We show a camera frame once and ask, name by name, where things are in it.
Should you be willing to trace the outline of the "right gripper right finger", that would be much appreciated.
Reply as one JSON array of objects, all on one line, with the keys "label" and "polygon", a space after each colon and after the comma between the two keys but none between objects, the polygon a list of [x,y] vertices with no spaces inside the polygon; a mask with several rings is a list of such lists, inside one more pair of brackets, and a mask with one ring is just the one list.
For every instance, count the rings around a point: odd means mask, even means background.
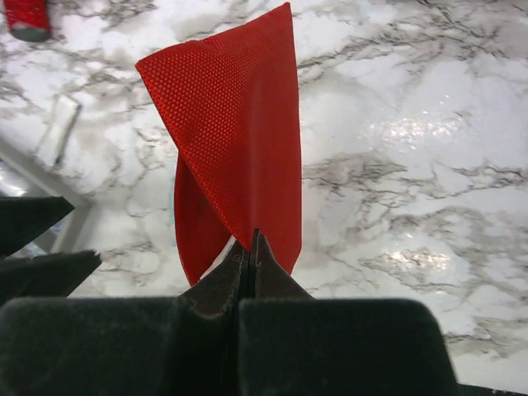
[{"label": "right gripper right finger", "polygon": [[241,395],[455,395],[439,325],[410,299],[281,299],[264,291],[277,268],[254,233],[250,296],[238,306]]}]

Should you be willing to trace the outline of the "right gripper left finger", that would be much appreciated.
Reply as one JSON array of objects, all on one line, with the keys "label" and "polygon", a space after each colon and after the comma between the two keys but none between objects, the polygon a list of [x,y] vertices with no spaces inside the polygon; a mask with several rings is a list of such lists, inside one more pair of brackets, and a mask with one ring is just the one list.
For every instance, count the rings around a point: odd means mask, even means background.
[{"label": "right gripper left finger", "polygon": [[1,310],[4,395],[234,395],[249,254],[178,296],[25,297]]}]

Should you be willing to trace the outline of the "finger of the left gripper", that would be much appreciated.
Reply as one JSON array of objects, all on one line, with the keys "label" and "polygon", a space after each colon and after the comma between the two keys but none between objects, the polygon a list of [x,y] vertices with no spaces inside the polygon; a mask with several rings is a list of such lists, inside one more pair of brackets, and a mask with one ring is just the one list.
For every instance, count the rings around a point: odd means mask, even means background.
[{"label": "finger of the left gripper", "polygon": [[67,297],[100,265],[92,250],[1,260],[1,305],[23,297]]},{"label": "finger of the left gripper", "polygon": [[62,196],[1,198],[1,258],[11,256],[72,212]]}]

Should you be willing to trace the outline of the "grey plastic divided tray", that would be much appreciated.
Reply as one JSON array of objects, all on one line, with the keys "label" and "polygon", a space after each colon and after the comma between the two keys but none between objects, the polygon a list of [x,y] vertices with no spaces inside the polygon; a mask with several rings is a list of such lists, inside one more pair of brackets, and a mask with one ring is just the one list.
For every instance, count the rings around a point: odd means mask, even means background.
[{"label": "grey plastic divided tray", "polygon": [[72,212],[19,253],[71,252],[91,209],[87,200],[5,140],[1,141],[1,195],[61,196],[73,206]]}]

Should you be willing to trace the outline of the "red first aid pouch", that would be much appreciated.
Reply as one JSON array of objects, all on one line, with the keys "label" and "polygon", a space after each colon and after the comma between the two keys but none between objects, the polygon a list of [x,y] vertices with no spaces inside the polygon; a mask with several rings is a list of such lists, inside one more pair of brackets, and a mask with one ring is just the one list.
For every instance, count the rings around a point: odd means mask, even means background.
[{"label": "red first aid pouch", "polygon": [[291,271],[302,245],[293,17],[285,3],[242,26],[161,49],[136,68],[177,146],[174,219],[197,283],[231,238],[263,233]]}]

